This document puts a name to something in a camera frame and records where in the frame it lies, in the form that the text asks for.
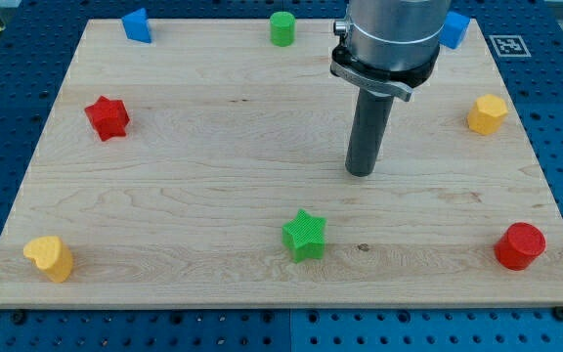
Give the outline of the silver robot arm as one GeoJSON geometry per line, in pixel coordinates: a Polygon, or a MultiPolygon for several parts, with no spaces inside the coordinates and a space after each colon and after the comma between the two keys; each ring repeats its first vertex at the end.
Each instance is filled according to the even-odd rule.
{"type": "Polygon", "coordinates": [[[333,23],[333,75],[405,102],[431,75],[450,0],[350,0],[333,23]]]}

